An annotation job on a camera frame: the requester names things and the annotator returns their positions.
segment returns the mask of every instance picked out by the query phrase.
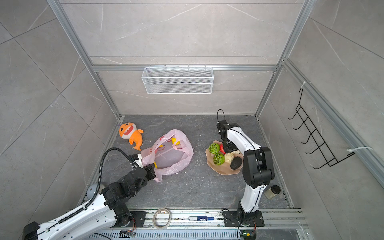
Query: gray tile wall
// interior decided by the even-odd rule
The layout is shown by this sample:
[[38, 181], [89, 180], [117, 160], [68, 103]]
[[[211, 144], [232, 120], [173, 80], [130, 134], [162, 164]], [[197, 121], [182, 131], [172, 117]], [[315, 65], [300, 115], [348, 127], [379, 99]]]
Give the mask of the gray tile wall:
[[[70, 2], [63, 8], [89, 56], [110, 64], [209, 64], [222, 58], [258, 64], [281, 55], [302, 6], [294, 0]], [[275, 64], [278, 58], [267, 59]]]
[[271, 71], [216, 71], [212, 94], [147, 94], [141, 71], [102, 71], [122, 114], [254, 114]]
[[45, 0], [0, 3], [0, 239], [76, 207], [116, 119]]
[[[305, 153], [316, 149], [315, 142], [310, 138], [302, 144], [308, 130], [304, 126], [293, 129], [302, 123], [298, 116], [288, 120], [295, 114], [299, 89], [284, 70], [260, 118], [295, 207], [303, 209], [315, 239], [381, 239], [384, 210], [379, 206], [384, 190], [357, 156], [313, 169], [323, 165], [324, 158], [319, 150]], [[305, 93], [301, 104], [335, 157], [346, 157], [349, 146]], [[306, 123], [314, 129], [308, 120]], [[322, 143], [318, 135], [315, 139]], [[331, 159], [330, 152], [322, 149]]]
[[[382, 1], [319, 0], [290, 56], [382, 159], [383, 11]], [[304, 127], [293, 130], [301, 122], [287, 119], [295, 113], [299, 89], [296, 80], [283, 72], [261, 117], [295, 206], [303, 208], [316, 239], [381, 239], [383, 188], [356, 156], [332, 167], [313, 169], [324, 164], [323, 157], [318, 150], [305, 154], [315, 149], [315, 143], [310, 139], [302, 144], [308, 131]], [[306, 94], [301, 103], [336, 158], [346, 157], [349, 146]], [[283, 125], [276, 129], [277, 121], [272, 119]], [[292, 174], [298, 168], [299, 174]]]
[[[94, 64], [276, 64], [303, 1], [62, 0]], [[101, 72], [122, 114], [253, 114], [271, 72], [215, 72], [212, 94], [145, 92]]]

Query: wire basket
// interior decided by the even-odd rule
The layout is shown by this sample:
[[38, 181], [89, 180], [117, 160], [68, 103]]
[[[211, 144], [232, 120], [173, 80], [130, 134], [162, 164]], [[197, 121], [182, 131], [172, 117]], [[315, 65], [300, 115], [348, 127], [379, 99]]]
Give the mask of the wire basket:
[[212, 67], [146, 67], [142, 80], [148, 94], [212, 93]]

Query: blue marker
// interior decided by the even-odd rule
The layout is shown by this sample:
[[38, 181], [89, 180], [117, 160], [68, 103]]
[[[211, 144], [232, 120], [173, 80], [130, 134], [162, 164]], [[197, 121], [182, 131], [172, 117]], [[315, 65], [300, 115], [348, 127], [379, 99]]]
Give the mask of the blue marker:
[[213, 221], [214, 217], [189, 217], [190, 221]]

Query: yellow toy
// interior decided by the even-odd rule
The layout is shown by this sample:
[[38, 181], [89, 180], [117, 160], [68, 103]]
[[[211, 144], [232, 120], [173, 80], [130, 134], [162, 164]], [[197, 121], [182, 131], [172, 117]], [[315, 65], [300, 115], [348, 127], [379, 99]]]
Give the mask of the yellow toy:
[[143, 132], [143, 130], [137, 129], [136, 125], [131, 122], [124, 123], [120, 126], [119, 130], [120, 137], [129, 139], [129, 144], [131, 145], [135, 142], [136, 146], [133, 148], [139, 151], [141, 151], [140, 147], [143, 144], [143, 137], [141, 135]]
[[171, 140], [172, 140], [172, 144], [174, 144], [176, 142], [176, 138], [174, 138], [174, 137], [172, 137]]

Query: red toy pepper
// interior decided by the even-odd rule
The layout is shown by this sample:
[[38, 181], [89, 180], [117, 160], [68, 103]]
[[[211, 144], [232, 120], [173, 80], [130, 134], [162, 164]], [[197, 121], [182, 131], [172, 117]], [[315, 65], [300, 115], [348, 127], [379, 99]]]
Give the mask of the red toy pepper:
[[220, 152], [222, 152], [222, 154], [225, 154], [223, 144], [220, 144]]

